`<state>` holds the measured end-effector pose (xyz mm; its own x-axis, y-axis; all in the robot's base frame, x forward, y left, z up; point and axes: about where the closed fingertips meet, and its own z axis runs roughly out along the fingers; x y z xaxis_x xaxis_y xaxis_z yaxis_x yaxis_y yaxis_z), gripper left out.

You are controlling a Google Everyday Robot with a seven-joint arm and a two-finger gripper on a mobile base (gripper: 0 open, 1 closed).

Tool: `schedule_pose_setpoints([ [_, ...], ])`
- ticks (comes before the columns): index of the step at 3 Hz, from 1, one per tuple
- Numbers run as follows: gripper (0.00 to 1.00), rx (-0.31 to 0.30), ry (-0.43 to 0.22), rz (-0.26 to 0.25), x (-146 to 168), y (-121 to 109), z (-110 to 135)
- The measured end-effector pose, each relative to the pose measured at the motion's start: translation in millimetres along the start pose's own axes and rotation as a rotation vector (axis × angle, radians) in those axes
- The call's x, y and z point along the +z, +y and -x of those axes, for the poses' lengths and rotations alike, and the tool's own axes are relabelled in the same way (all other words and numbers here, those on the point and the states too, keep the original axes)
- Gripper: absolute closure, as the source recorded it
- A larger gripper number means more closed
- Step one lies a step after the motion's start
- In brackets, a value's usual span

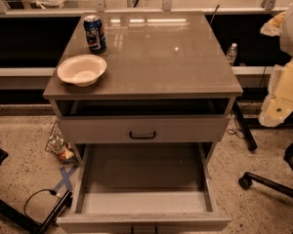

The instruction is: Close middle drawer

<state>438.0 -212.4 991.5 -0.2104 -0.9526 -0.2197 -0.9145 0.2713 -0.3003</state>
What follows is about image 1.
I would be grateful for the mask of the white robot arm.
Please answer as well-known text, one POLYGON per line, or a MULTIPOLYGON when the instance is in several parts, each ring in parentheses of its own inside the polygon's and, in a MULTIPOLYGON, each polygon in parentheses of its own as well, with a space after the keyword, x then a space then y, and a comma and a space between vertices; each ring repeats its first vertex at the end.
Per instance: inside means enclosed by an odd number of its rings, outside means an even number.
POLYGON ((276 64, 270 76, 268 95, 262 104, 259 122, 265 127, 276 127, 293 112, 293 3, 266 22, 261 33, 278 36, 280 50, 291 57, 284 65, 276 64))

